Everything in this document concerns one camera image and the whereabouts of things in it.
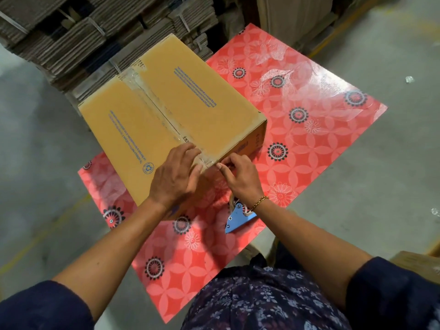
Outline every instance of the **concrete floor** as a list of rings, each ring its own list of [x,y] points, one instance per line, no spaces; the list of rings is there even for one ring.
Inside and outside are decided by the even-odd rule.
[[[373,255],[423,253],[440,237],[440,0],[371,10],[315,60],[389,106],[291,205]],[[406,76],[415,82],[405,83]],[[0,49],[0,290],[51,278],[107,232],[77,170],[101,149],[63,95]],[[268,246],[270,232],[258,243]],[[166,326],[132,269],[97,329]]]

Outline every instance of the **red patterned tablecloth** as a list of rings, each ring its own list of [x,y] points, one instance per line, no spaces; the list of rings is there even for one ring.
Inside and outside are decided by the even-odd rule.
[[[254,162],[265,193],[283,207],[387,109],[254,25],[207,63],[266,115]],[[111,228],[135,211],[104,153],[79,175]],[[133,261],[165,322],[265,228],[254,220],[225,234],[229,195],[219,182],[185,216],[160,223]]]

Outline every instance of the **blue circular recycling logo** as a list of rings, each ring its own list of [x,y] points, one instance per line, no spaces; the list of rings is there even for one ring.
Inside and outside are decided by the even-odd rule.
[[[142,170],[144,171],[145,174],[149,175],[154,170],[154,164],[152,164],[151,162],[147,162],[146,164],[143,165]]]

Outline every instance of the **sleeve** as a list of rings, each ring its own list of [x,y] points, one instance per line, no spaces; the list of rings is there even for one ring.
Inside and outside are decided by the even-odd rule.
[[[376,257],[349,282],[346,315],[353,330],[427,329],[436,319],[439,298],[437,285]]]
[[[45,281],[0,302],[0,329],[93,329],[85,302],[67,287]]]

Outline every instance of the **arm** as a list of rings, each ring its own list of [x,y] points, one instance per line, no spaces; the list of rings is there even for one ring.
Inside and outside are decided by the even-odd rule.
[[[88,305],[95,321],[154,228],[174,203],[195,191],[201,166],[191,166],[200,153],[191,143],[173,148],[155,172],[149,197],[135,213],[53,278]]]
[[[228,163],[236,167],[236,177],[225,165]],[[232,193],[248,208],[264,196],[256,167],[247,156],[232,154],[218,167]],[[351,278],[372,257],[269,199],[262,201],[255,213],[315,278],[327,297],[345,308]]]

